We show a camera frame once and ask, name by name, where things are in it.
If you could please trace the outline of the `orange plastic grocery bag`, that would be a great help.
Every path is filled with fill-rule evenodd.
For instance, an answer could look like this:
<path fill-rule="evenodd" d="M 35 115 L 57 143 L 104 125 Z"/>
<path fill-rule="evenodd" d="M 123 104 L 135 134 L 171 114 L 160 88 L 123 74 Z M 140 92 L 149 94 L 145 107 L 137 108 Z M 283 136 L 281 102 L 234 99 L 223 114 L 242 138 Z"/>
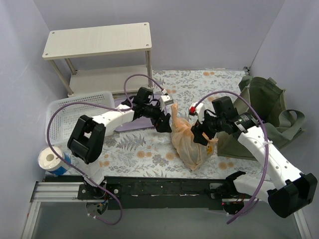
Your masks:
<path fill-rule="evenodd" d="M 213 154 L 218 142 L 217 138 L 208 141 L 204 146 L 193 142 L 192 125 L 184 118 L 177 116 L 178 104 L 171 105 L 171 142 L 180 159 L 192 171 L 199 169 Z"/>

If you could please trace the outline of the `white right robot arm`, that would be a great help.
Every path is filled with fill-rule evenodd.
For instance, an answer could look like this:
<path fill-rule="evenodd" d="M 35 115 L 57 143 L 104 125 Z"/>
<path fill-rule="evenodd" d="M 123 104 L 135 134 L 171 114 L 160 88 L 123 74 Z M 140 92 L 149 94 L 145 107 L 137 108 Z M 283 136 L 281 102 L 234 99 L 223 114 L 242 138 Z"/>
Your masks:
<path fill-rule="evenodd" d="M 286 218 L 313 201 L 318 183 L 316 177 L 311 173 L 304 174 L 292 165 L 268 139 L 262 125 L 252 115 L 239 114 L 229 97 L 213 100 L 212 105 L 213 112 L 200 102 L 189 107 L 189 114 L 197 117 L 191 128 L 193 141 L 206 146 L 216 133 L 225 132 L 264 166 L 263 176 L 269 175 L 271 179 L 258 180 L 238 171 L 211 190 L 215 197 L 237 198 L 247 194 L 252 200 L 267 202 L 281 218 Z"/>

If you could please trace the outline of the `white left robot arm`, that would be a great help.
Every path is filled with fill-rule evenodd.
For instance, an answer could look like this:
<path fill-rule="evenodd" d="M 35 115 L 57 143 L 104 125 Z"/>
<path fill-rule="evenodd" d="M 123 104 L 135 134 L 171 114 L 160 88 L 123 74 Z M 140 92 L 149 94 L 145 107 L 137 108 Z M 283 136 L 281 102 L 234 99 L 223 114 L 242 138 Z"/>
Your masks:
<path fill-rule="evenodd" d="M 82 115 L 78 119 L 67 147 L 83 161 L 81 171 L 90 185 L 89 193 L 93 198 L 101 199 L 106 193 L 106 187 L 102 184 L 104 175 L 97 162 L 104 138 L 117 127 L 141 117 L 149 118 L 157 132 L 171 133 L 170 114 L 165 112 L 165 107 L 172 103 L 173 98 L 166 90 L 162 90 L 162 95 L 155 99 L 151 90 L 141 87 L 135 96 L 128 97 L 114 110 L 93 117 Z"/>

